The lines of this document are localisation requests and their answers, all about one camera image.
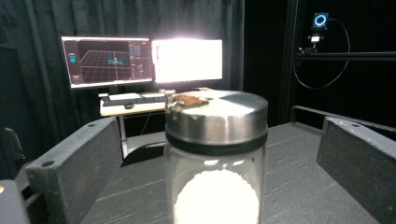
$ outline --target black cable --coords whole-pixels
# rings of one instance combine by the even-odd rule
[[[329,18],[329,21],[338,22],[338,24],[340,24],[340,25],[343,27],[344,32],[346,33],[347,52],[349,53],[349,52],[350,52],[350,42],[349,42],[349,35],[348,35],[348,33],[347,33],[346,27],[345,27],[344,24],[341,23],[339,20],[336,20],[336,19],[333,19],[333,18]],[[345,71],[346,68],[347,68],[348,63],[349,63],[349,61],[346,61],[346,65],[344,66],[343,70],[341,70],[340,74],[339,74],[335,79],[333,79],[331,82],[329,82],[328,84],[326,84],[326,85],[324,85],[324,86],[321,86],[321,87],[310,87],[310,86],[306,85],[305,83],[303,83],[303,82],[298,78],[298,75],[297,75],[297,72],[296,72],[296,69],[295,69],[295,63],[294,63],[294,62],[293,62],[293,72],[294,72],[294,75],[296,76],[298,82],[299,82],[301,85],[303,85],[304,87],[306,87],[306,88],[308,88],[308,89],[310,89],[310,90],[317,91],[317,90],[322,90],[322,89],[324,89],[324,88],[326,88],[326,87],[332,85],[332,84],[334,83],[334,81],[336,81],[341,75],[343,75],[344,71]]]
[[[149,123],[149,116],[151,115],[151,112],[149,112],[148,113],[148,118],[146,119],[146,123],[145,123],[145,126],[143,126],[143,129],[142,129],[142,132],[140,133],[140,135],[142,135],[143,134],[143,132],[145,131],[145,129],[146,129],[146,126],[148,125],[148,123]]]

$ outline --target metal lid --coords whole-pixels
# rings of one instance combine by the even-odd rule
[[[268,102],[241,91],[190,91],[166,102],[167,135],[187,143],[236,145],[267,134]]]

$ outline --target bright monitor screen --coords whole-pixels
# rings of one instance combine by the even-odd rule
[[[152,40],[151,55],[156,82],[222,79],[221,40]]]
[[[153,80],[146,38],[63,36],[62,43],[71,89]]]

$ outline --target desk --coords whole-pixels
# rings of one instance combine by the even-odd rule
[[[154,103],[154,104],[142,104],[134,105],[132,109],[125,109],[123,105],[103,106],[103,100],[100,100],[100,115],[102,117],[117,116],[119,118],[120,135],[121,135],[121,146],[122,146],[122,157],[125,158],[131,150],[128,148],[128,141],[125,134],[125,123],[124,116],[161,111],[165,109],[165,103]]]
[[[320,135],[301,123],[268,130],[264,220],[378,223],[316,163]],[[169,223],[165,192],[163,157],[121,167],[83,223]]]

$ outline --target glass jar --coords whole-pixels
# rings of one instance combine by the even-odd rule
[[[259,223],[267,110],[265,99],[241,91],[191,91],[166,102],[165,181],[173,223]]]

